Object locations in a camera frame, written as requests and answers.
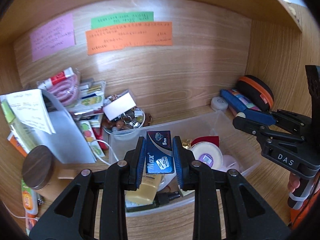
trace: clear plastic bin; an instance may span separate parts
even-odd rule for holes
[[[222,112],[216,111],[196,117],[183,119],[174,122],[157,124],[139,128],[135,131],[118,131],[110,136],[110,145],[119,160],[123,159],[126,152],[135,149],[139,136],[146,137],[147,131],[171,131],[172,138],[180,136],[181,140],[195,139],[202,136],[219,136],[219,148],[222,154],[233,156],[240,165],[240,172],[243,176],[249,175],[260,163],[261,155],[255,151],[247,138],[236,130],[231,120]],[[109,154],[110,163],[116,160]],[[167,205],[138,212],[128,212],[127,216],[149,215],[163,212],[184,206],[194,202],[194,194],[180,197]]]

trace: razor blade box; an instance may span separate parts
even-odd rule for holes
[[[146,174],[174,173],[170,131],[148,131]]]

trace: purple label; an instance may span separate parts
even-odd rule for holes
[[[210,168],[213,165],[213,158],[211,157],[211,155],[209,153],[201,154],[200,157],[199,157],[199,161],[201,161],[202,163],[207,164]]]

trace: pink sticky note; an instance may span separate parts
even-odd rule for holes
[[[75,45],[72,13],[48,22],[30,34],[32,62]]]

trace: white cable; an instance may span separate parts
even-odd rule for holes
[[[3,203],[3,205],[4,205],[5,208],[9,211],[9,213],[10,213],[11,215],[13,215],[14,217],[16,217],[16,218],[32,219],[32,220],[36,220],[36,221],[39,220],[39,218],[30,218],[30,217],[19,217],[19,216],[16,216],[15,214],[13,214],[13,213],[10,211],[10,209],[9,209],[4,203]]]
[[[117,161],[117,162],[119,161],[119,159],[118,159],[117,156],[116,156],[116,153],[114,152],[114,150],[111,148],[111,146],[110,146],[107,142],[105,142],[105,141],[103,141],[103,140],[98,140],[98,139],[96,139],[96,140],[93,140],[92,142],[90,142],[90,144],[93,143],[94,141],[102,142],[102,143],[104,143],[105,145],[107,145],[107,146],[109,147],[109,149],[112,151],[112,154],[113,154],[114,158],[116,159],[116,161]],[[93,154],[94,154],[100,161],[102,161],[103,163],[111,166],[110,163],[107,163],[105,160],[103,160],[95,151],[92,151],[92,152],[93,152]]]

